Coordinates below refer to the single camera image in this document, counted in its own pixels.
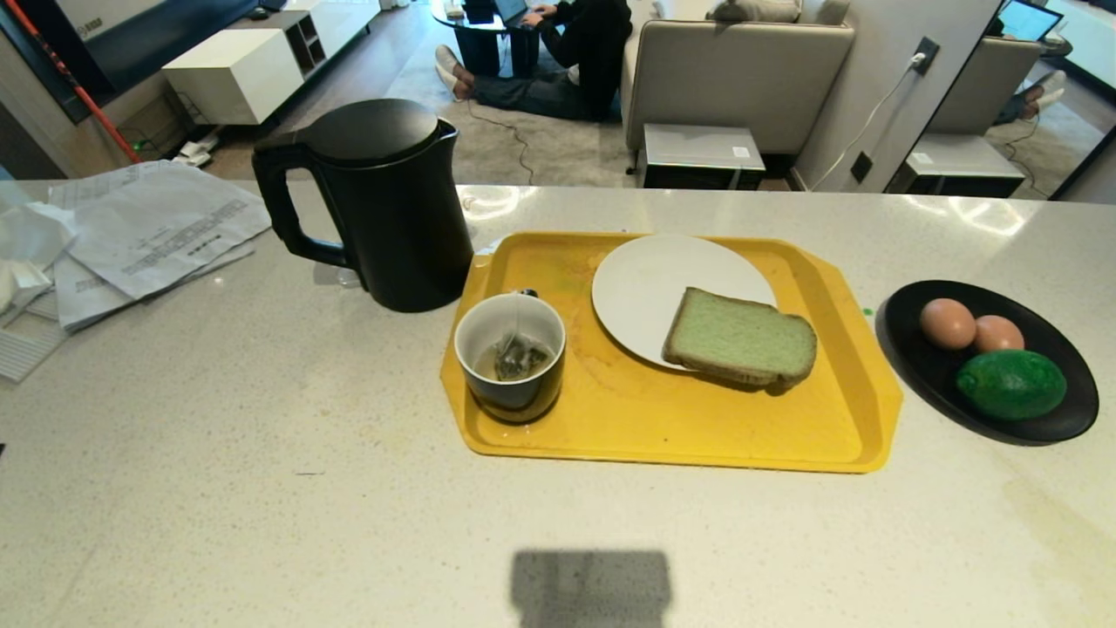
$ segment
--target cable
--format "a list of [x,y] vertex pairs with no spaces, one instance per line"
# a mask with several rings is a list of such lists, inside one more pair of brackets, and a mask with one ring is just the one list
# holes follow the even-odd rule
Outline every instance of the cable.
[[1016,138],[1016,139],[1012,139],[1012,141],[1006,143],[1003,146],[1006,148],[1011,148],[1011,154],[1007,155],[1008,156],[1008,161],[1019,164],[1020,166],[1022,166],[1023,170],[1027,171],[1027,177],[1031,180],[1030,187],[1032,190],[1035,190],[1036,193],[1038,193],[1038,194],[1040,194],[1040,195],[1042,195],[1045,197],[1050,197],[1050,194],[1043,192],[1042,190],[1038,189],[1035,185],[1036,183],[1038,183],[1038,178],[1035,176],[1035,171],[1031,170],[1031,166],[1029,166],[1026,163],[1023,163],[1022,160],[1016,158],[1016,153],[1019,152],[1019,146],[1016,146],[1016,143],[1017,142],[1022,142],[1023,139],[1030,139],[1035,135],[1035,133],[1039,129],[1039,123],[1040,122],[1042,122],[1042,114],[1041,113],[1035,114],[1035,125],[1031,127],[1031,132],[1028,133],[1027,135],[1023,135],[1022,137],[1019,137],[1019,138]]
[[469,98],[468,100],[465,100],[465,106],[469,108],[469,115],[473,116],[474,118],[480,119],[482,122],[487,122],[489,124],[494,124],[497,126],[502,126],[502,127],[508,128],[508,129],[511,131],[511,134],[516,138],[516,141],[523,145],[522,149],[519,151],[519,165],[521,165],[523,167],[523,170],[526,170],[529,173],[527,175],[527,184],[528,185],[533,185],[535,184],[535,168],[531,167],[530,165],[527,165],[527,162],[523,161],[523,155],[527,154],[527,149],[530,148],[531,146],[526,141],[523,141],[522,137],[519,136],[519,128],[516,125],[513,125],[513,124],[504,124],[502,122],[497,122],[494,119],[490,119],[490,118],[487,118],[487,117],[481,117],[481,116],[474,114],[473,113],[473,99],[472,98]]
[[926,60],[926,55],[922,52],[918,52],[917,55],[911,57],[911,60],[907,61],[906,69],[903,70],[903,76],[899,77],[898,83],[895,84],[895,87],[892,87],[892,90],[888,91],[887,95],[884,96],[882,100],[876,103],[876,106],[872,109],[872,113],[868,114],[868,119],[864,123],[864,126],[860,127],[860,132],[856,134],[856,137],[854,137],[853,141],[849,142],[847,146],[845,146],[845,149],[840,152],[840,156],[838,156],[837,161],[835,161],[834,164],[830,165],[828,170],[826,170],[826,173],[821,175],[821,178],[818,178],[817,183],[810,185],[809,191],[812,192],[814,190],[817,190],[818,185],[824,183],[825,180],[828,178],[830,174],[833,174],[834,170],[837,170],[837,166],[840,165],[843,161],[845,161],[845,155],[848,154],[848,149],[852,148],[854,144],[859,142],[860,137],[864,136],[865,131],[867,131],[868,127],[872,126],[872,120],[873,118],[876,117],[876,113],[879,112],[879,107],[884,106],[884,103],[891,99],[891,97],[894,96],[896,91],[898,91],[899,87],[903,85],[903,79],[906,78],[906,75],[910,74],[912,69],[918,67],[918,65],[921,65],[924,60]]
[[27,32],[35,38],[36,41],[38,41],[39,46],[42,47],[42,51],[46,52],[47,56],[50,57],[50,61],[55,64],[55,69],[57,69],[58,74],[62,75],[62,78],[69,83],[74,93],[77,94],[77,97],[83,103],[85,103],[85,106],[89,108],[89,112],[97,118],[97,122],[105,127],[105,132],[107,132],[113,141],[116,142],[116,145],[124,151],[124,154],[132,160],[132,163],[142,162],[143,160],[140,158],[140,155],[136,154],[132,145],[128,144],[127,141],[121,135],[121,132],[116,129],[113,120],[108,119],[105,112],[100,110],[97,103],[93,102],[93,98],[89,97],[89,93],[85,90],[85,87],[81,87],[81,84],[78,83],[76,78],[74,78],[69,68],[66,67],[66,64],[62,62],[61,58],[55,52],[54,48],[47,44],[47,40],[42,38],[42,33],[35,27],[31,20],[27,17],[27,13],[23,12],[23,9],[19,7],[19,3],[16,2],[16,0],[6,0],[6,2],[16,19],[19,20],[19,22],[23,26],[23,29],[26,29]]

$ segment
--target black mug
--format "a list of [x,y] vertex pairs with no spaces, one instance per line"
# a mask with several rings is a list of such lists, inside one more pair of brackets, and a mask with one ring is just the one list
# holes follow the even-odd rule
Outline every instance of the black mug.
[[[551,359],[529,378],[500,381],[482,373],[483,366],[478,363],[491,360],[492,347],[517,326],[519,334],[545,346]],[[540,418],[561,392],[566,327],[558,311],[538,297],[509,292],[478,302],[458,323],[453,350],[477,403],[502,422],[526,424]]]
[[[391,309],[425,311],[461,296],[473,255],[453,182],[456,138],[417,103],[368,100],[260,142],[252,167],[288,250],[352,268]],[[314,175],[340,242],[302,232],[287,187],[296,167]]]

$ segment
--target brown egg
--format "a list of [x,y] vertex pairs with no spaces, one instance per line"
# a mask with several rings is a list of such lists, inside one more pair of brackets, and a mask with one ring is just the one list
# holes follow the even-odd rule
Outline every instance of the brown egg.
[[952,351],[969,347],[977,336],[972,311],[952,298],[935,298],[927,302],[922,308],[918,325],[930,342]]
[[990,354],[1022,348],[1023,334],[1011,321],[994,316],[977,319],[977,351]]

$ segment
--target tissue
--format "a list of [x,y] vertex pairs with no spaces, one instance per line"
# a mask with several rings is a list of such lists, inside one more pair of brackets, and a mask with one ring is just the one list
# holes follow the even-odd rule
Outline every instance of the tissue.
[[32,202],[0,213],[0,311],[49,288],[47,269],[76,235],[74,212],[55,205]]

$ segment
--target mirror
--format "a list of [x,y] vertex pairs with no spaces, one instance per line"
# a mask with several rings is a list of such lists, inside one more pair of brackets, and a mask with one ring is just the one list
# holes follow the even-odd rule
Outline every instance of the mirror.
[[1006,0],[887,191],[1049,199],[1116,127],[1116,0]]

